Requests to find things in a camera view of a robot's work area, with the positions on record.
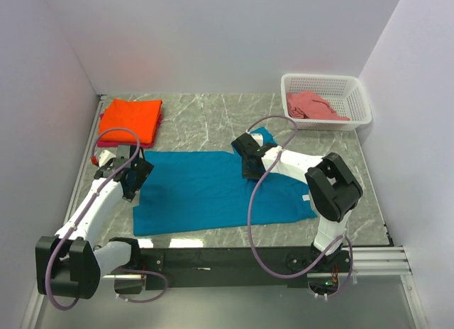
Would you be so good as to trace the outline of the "blue t shirt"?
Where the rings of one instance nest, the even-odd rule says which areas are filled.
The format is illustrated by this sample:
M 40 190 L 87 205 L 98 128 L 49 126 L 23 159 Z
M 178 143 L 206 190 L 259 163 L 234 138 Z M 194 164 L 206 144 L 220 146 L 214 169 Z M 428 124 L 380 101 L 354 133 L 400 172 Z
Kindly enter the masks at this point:
M 133 208 L 135 236 L 244 226 L 248 207 L 253 224 L 294 223 L 315 218 L 309 188 L 271 173 L 256 183 L 242 176 L 237 152 L 145 152 L 154 166 Z

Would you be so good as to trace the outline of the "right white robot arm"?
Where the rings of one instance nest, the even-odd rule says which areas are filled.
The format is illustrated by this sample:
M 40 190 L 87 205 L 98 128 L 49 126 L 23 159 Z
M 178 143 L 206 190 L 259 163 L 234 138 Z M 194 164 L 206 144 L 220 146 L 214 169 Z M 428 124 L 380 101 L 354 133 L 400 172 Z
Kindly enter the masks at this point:
M 326 272 L 336 263 L 336 255 L 345 240 L 348 219 L 363 196 L 363 190 L 343 158 L 334 152 L 324 156 L 306 155 L 274 144 L 259 142 L 250 133 L 244 133 L 232 142 L 242 160 L 242 175 L 256 180 L 248 205 L 248 239 L 253 244 L 253 199 L 269 175 L 295 179 L 309 188 L 313 210 L 320 215 L 315 249 L 311 263 L 315 269 Z

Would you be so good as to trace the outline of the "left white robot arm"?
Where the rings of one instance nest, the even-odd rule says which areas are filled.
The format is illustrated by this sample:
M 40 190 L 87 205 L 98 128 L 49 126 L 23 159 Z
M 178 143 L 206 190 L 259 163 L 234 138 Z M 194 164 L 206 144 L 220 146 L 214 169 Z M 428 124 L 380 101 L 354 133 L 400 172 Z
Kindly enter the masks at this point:
M 140 269 L 136 239 L 115 237 L 98 250 L 94 246 L 114 207 L 131 202 L 152 170 L 143 149 L 135 145 L 121 145 L 116 154 L 100 161 L 88 194 L 68 222 L 35 246 L 40 294 L 90 299 L 105 275 L 118 268 L 127 274 Z

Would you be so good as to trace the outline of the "folded magenta t shirt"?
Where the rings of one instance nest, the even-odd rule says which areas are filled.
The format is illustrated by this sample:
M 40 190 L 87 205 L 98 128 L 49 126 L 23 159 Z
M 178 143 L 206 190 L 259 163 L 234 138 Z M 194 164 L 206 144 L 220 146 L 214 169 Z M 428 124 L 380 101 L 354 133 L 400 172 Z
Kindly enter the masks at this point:
M 163 114 L 161 113 L 158 117 L 158 120 L 157 120 L 157 123 L 155 125 L 155 129 L 154 129 L 154 138 L 152 140 L 151 143 L 141 143 L 141 147 L 143 147 L 144 149 L 149 149 L 149 148 L 152 148 L 154 143 L 155 143 L 155 137 L 158 133 L 158 130 L 159 130 L 159 127 L 161 126 L 162 124 L 162 121 L 163 121 Z M 119 145 L 134 145 L 134 143 L 126 143 L 126 142 L 118 142 L 118 141 L 103 141 L 103 140 L 98 140 L 96 145 L 98 147 L 101 147 L 101 148 L 106 148 L 106 147 L 117 147 Z

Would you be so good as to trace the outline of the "folded orange t shirt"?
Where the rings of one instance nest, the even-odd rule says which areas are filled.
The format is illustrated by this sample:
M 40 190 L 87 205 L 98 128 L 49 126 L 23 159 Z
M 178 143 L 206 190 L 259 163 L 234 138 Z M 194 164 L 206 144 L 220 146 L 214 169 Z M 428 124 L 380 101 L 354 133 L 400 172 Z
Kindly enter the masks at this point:
M 162 100 L 114 99 L 99 122 L 99 134 L 112 128 L 126 128 L 139 137 L 141 145 L 152 145 L 161 118 Z

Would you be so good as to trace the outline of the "pink t shirt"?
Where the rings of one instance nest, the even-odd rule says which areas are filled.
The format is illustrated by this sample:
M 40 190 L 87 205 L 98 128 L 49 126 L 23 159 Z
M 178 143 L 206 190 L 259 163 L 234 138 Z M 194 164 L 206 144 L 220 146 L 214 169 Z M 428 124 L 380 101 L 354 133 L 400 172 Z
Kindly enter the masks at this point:
M 330 105 L 318 94 L 312 91 L 302 91 L 299 93 L 286 93 L 287 110 L 291 118 L 311 119 L 311 120 L 330 120 L 330 121 L 349 121 L 345 116 L 340 116 Z

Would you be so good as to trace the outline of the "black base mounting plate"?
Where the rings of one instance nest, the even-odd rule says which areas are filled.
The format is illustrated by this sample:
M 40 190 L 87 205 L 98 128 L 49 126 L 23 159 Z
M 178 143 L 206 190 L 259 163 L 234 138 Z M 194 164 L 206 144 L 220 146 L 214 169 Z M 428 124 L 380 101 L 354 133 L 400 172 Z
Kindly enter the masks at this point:
M 222 287 L 274 286 L 307 288 L 332 294 L 338 286 L 337 277 L 348 272 L 349 252 L 338 249 L 325 256 L 301 277 L 279 279 L 268 274 L 255 260 L 248 247 L 192 247 L 142 249 L 138 265 L 128 272 L 116 269 L 110 274 L 118 294 L 139 294 L 160 291 L 165 286 Z

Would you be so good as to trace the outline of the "white plastic basket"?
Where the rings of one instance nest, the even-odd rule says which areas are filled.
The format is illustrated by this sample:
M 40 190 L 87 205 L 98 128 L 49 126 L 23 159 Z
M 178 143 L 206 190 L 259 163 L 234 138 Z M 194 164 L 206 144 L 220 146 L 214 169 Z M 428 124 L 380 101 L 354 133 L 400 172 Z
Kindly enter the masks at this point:
M 329 102 L 331 108 L 346 121 L 292 118 L 300 130 L 350 131 L 367 125 L 372 114 L 365 90 L 352 76 L 328 74 L 284 74 L 281 78 L 282 108 L 290 117 L 287 95 L 310 91 Z

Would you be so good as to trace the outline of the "aluminium frame rail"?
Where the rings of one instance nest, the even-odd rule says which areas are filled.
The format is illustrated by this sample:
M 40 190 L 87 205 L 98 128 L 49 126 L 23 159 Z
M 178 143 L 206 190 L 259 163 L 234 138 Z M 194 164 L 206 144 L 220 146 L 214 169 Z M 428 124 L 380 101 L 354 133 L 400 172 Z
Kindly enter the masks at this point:
M 400 247 L 355 247 L 329 294 L 314 287 L 184 287 L 118 294 L 110 275 L 95 295 L 59 311 L 33 294 L 24 328 L 413 328 Z

